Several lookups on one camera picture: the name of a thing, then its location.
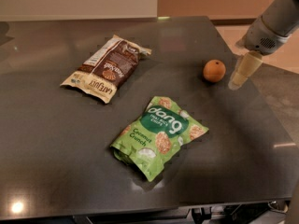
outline table surface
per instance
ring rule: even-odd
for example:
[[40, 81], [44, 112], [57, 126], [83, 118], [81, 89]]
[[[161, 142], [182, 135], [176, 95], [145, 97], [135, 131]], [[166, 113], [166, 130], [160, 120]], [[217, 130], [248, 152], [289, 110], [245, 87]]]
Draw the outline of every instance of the table surface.
[[[114, 34], [153, 52], [110, 104], [59, 86]], [[211, 59], [227, 67], [214, 85], [202, 79]], [[227, 88], [234, 66], [206, 17], [0, 22], [0, 219], [290, 199], [298, 148], [251, 80]], [[157, 95], [209, 132], [149, 183], [109, 145]]]

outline snack bag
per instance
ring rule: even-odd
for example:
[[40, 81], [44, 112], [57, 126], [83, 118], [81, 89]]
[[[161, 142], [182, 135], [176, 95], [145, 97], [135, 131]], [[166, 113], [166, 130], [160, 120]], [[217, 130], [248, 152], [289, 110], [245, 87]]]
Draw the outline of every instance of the snack bag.
[[61, 86], [77, 87], [107, 104], [134, 72], [141, 55], [150, 54], [150, 49], [114, 35]]
[[208, 128], [167, 97], [154, 97], [145, 112], [112, 143], [115, 157], [135, 164], [152, 181], [180, 147]]

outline orange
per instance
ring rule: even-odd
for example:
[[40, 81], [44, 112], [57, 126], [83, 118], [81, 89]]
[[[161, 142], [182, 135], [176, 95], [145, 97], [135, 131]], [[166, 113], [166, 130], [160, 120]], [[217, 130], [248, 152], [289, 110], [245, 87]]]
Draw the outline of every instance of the orange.
[[223, 62], [211, 60], [204, 67], [204, 78], [209, 82], [219, 82], [223, 79], [226, 68]]

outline brown snack bag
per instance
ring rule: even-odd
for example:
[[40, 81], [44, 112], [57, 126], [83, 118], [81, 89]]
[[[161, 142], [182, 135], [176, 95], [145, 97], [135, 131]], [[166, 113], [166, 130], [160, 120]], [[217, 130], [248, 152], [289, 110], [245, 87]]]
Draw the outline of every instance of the brown snack bag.
[[140, 57], [150, 54], [150, 49], [114, 35], [61, 86], [77, 87], [107, 104], [134, 72]]

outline metal tabletop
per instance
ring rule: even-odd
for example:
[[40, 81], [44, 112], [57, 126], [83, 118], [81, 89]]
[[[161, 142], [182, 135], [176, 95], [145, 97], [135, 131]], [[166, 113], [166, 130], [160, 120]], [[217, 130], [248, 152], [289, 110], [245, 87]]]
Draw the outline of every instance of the metal tabletop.
[[[61, 88], [114, 34], [152, 55], [112, 102]], [[227, 68], [214, 85], [202, 79], [211, 59]], [[234, 65], [206, 17], [0, 22], [0, 219], [290, 199], [298, 148], [250, 80], [227, 88]], [[109, 145], [158, 95], [209, 132], [149, 183]], [[23, 203], [19, 214], [15, 202]]]

